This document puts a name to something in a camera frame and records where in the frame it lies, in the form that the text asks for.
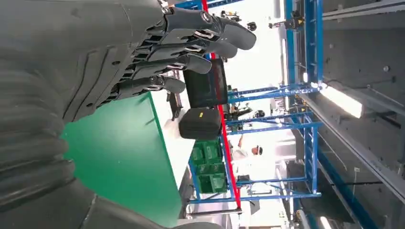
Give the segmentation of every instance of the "black bag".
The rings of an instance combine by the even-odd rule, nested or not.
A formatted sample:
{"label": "black bag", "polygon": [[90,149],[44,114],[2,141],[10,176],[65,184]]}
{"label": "black bag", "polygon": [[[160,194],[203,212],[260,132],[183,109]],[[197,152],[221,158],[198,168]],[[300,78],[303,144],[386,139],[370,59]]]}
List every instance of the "black bag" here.
{"label": "black bag", "polygon": [[215,140],[221,134],[222,124],[218,110],[192,108],[179,122],[182,138]]}

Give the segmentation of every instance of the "plastic crate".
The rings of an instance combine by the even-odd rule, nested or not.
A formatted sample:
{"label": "plastic crate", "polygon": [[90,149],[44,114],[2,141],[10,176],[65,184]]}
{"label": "plastic crate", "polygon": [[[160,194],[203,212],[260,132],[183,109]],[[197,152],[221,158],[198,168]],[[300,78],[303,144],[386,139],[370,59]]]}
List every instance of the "plastic crate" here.
{"label": "plastic crate", "polygon": [[225,174],[200,175],[198,176],[200,193],[225,193],[227,183]]}
{"label": "plastic crate", "polygon": [[191,153],[191,161],[193,165],[201,165],[205,163],[204,151],[202,144],[194,144]]}
{"label": "plastic crate", "polygon": [[225,165],[223,163],[202,164],[196,167],[197,175],[217,175],[225,174]]}
{"label": "plastic crate", "polygon": [[221,145],[218,140],[198,142],[202,146],[204,158],[207,163],[220,163],[223,160]]}

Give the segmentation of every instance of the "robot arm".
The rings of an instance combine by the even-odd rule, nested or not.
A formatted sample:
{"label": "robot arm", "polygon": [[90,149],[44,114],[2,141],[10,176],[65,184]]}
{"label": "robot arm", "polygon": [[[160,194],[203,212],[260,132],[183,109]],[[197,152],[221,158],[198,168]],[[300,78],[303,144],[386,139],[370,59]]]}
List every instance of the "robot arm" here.
{"label": "robot arm", "polygon": [[255,44],[237,22],[162,3],[0,3],[2,228],[162,228],[84,187],[63,160],[68,146],[60,138],[65,123],[110,101],[144,89],[183,90],[160,76],[166,71],[205,73],[211,64],[202,55],[233,57]]}

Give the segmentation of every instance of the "black monitor screen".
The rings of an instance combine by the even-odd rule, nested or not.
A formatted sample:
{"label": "black monitor screen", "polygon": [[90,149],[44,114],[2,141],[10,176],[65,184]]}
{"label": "black monitor screen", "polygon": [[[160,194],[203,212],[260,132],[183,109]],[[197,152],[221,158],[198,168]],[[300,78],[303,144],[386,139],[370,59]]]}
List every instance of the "black monitor screen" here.
{"label": "black monitor screen", "polygon": [[207,74],[191,70],[183,72],[191,108],[216,106],[228,103],[224,62],[211,60],[212,68]]}

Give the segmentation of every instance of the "green table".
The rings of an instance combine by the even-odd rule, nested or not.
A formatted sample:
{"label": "green table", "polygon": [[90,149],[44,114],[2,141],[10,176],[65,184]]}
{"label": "green table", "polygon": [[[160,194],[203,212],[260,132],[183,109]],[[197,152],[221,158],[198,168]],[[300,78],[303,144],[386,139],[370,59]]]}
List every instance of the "green table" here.
{"label": "green table", "polygon": [[156,117],[150,93],[111,102],[67,125],[65,157],[97,194],[171,227],[181,199]]}

